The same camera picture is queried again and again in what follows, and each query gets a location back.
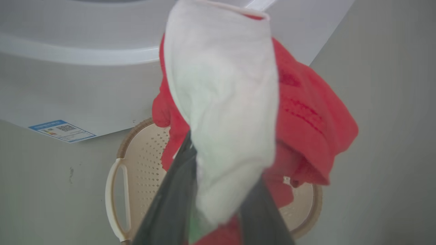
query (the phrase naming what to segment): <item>gray floor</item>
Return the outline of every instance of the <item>gray floor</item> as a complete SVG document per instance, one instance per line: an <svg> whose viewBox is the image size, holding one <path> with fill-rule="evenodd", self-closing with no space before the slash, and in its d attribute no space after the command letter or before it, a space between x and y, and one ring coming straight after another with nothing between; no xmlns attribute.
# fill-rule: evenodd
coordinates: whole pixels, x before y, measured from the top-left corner
<svg viewBox="0 0 436 245"><path fill-rule="evenodd" d="M313 62L360 135L298 244L436 244L435 9L356 0ZM0 122L0 243L118 244L103 198L126 134L69 145Z"/></svg>

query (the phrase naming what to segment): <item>red garment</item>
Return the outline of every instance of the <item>red garment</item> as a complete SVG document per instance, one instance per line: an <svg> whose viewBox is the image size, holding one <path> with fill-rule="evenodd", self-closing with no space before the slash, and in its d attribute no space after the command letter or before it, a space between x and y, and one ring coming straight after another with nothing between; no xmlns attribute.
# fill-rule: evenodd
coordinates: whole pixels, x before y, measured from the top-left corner
<svg viewBox="0 0 436 245"><path fill-rule="evenodd" d="M279 111L276 126L276 158L263 178L277 205L293 200L283 177L291 178L294 187L307 182L327 185L334 157L345 151L358 134L358 127L342 101L330 86L310 67L297 62L272 39L279 72ZM179 113L168 87L164 63L164 38L160 44L162 85L153 102L153 120L159 127L171 126L170 139L162 154L168 170L182 144L189 125ZM233 218L197 244L238 244L238 223Z"/></svg>

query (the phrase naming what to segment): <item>qr code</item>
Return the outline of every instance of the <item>qr code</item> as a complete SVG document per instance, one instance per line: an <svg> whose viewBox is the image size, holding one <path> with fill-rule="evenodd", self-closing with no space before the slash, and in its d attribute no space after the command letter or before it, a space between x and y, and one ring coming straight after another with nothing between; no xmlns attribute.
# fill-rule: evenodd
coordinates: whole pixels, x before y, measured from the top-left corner
<svg viewBox="0 0 436 245"><path fill-rule="evenodd" d="M70 126L70 125L59 126L59 127L56 127L56 128L57 128L57 129L60 129L60 130L62 130L62 131L64 131L64 132L67 132L67 131L70 131L70 130L76 129L75 127L72 127L72 126Z"/></svg>

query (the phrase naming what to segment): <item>white washing machine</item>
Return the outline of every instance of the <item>white washing machine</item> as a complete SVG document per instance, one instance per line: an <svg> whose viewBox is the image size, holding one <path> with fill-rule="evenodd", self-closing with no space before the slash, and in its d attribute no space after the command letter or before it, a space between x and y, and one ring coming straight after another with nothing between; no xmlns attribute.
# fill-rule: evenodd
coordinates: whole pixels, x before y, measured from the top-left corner
<svg viewBox="0 0 436 245"><path fill-rule="evenodd" d="M266 10L274 37L307 65L353 1L221 0ZM151 117L174 3L1 1L0 119L72 143Z"/></svg>

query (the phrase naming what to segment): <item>floor stain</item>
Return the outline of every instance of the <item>floor stain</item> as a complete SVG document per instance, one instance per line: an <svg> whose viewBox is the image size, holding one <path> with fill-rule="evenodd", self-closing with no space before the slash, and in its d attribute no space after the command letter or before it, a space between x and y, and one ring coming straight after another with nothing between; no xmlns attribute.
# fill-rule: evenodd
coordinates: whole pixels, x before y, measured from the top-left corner
<svg viewBox="0 0 436 245"><path fill-rule="evenodd" d="M74 168L70 167L70 184L73 183L73 181L71 181L71 178L73 178L73 174L74 174Z"/></svg>

